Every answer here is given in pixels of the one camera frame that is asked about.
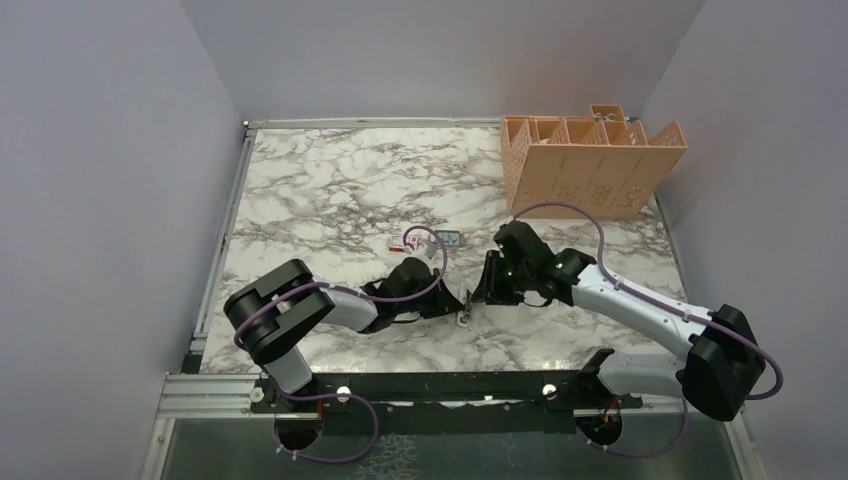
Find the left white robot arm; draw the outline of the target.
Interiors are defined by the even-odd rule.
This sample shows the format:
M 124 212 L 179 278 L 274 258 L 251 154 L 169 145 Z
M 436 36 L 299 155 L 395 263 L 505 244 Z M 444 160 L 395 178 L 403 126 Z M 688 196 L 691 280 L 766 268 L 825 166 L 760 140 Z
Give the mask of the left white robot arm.
M 439 269 L 407 257 L 388 276 L 356 289 L 331 287 L 304 261 L 290 260 L 232 294 L 223 312 L 235 329 L 236 345 L 277 382 L 279 401 L 298 411 L 313 401 L 315 387 L 298 343 L 317 325 L 372 334 L 403 314 L 430 319 L 463 309 Z

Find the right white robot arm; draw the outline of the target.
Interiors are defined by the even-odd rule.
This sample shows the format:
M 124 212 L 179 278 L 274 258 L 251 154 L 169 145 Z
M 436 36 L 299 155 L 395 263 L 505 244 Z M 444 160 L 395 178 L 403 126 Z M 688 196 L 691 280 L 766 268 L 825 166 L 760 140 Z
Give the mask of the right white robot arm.
M 534 292 L 608 317 L 656 342 L 661 353 L 614 351 L 577 380 L 579 398 L 600 407 L 614 396 L 680 398 L 719 421 L 734 419 L 766 361 L 745 315 L 673 301 L 633 286 L 600 261 L 573 248 L 554 253 L 525 222 L 503 225 L 487 252 L 474 303 L 513 306 Z

